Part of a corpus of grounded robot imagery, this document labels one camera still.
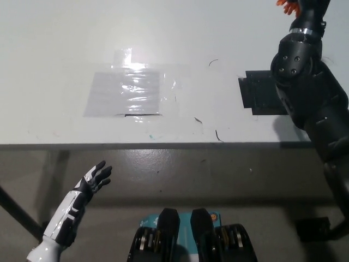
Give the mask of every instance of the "orange object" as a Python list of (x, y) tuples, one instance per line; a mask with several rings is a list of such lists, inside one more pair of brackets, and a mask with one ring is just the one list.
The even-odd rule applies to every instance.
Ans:
[(287, 15), (291, 15), (293, 11), (296, 13), (296, 17), (299, 17), (300, 15), (300, 7), (298, 2), (290, 3), (287, 0), (278, 0), (276, 2), (276, 5), (285, 5), (284, 6), (284, 13)]

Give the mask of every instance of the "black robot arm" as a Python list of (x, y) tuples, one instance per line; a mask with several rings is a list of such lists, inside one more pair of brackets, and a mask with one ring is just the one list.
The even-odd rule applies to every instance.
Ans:
[(314, 144), (334, 198), (349, 219), (348, 97), (321, 60), (323, 16), (329, 2), (298, 0), (300, 16), (281, 40), (271, 71), (279, 98), (294, 124)]

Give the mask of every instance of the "metal table leg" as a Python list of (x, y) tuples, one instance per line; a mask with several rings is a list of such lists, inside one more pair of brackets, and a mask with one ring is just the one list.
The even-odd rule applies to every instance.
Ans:
[(0, 186), (0, 206), (19, 222), (38, 241), (43, 239), (44, 229), (27, 214)]

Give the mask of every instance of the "robotic arm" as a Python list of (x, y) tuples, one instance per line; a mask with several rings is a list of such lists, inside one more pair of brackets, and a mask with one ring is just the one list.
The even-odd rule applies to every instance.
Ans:
[[(287, 5), (296, 2), (287, 1)], [(298, 0), (300, 13), (290, 33), (281, 40), (271, 71), (279, 98), (294, 124), (305, 130), (314, 144), (324, 162), (324, 174), (334, 198), (348, 219), (348, 97), (321, 60), (321, 39), (326, 28), (323, 16), (329, 2)]]
[(93, 195), (110, 183), (112, 167), (102, 170), (105, 161), (94, 166), (65, 196), (50, 220), (42, 243), (27, 257), (28, 262), (59, 262), (61, 253), (74, 242), (77, 227)]
[[(182, 258), (174, 259), (179, 225), (177, 210), (164, 209), (159, 215), (157, 228), (138, 228), (127, 262), (182, 261)], [(242, 225), (214, 228), (211, 215), (206, 209), (193, 210), (190, 225), (199, 262), (257, 262), (250, 238)]]

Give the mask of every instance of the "white table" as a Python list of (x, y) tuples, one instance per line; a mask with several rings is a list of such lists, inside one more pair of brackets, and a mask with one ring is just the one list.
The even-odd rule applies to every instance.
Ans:
[[(346, 91), (348, 10), (349, 1), (332, 1), (323, 41), (325, 61)], [(275, 0), (1, 1), (0, 147), (307, 141), (288, 116), (244, 109), (238, 84), (246, 70), (269, 69), (293, 18)], [(85, 117), (94, 74), (125, 48), (133, 63), (177, 68), (182, 88), (160, 90), (170, 100), (159, 102), (162, 116)]]

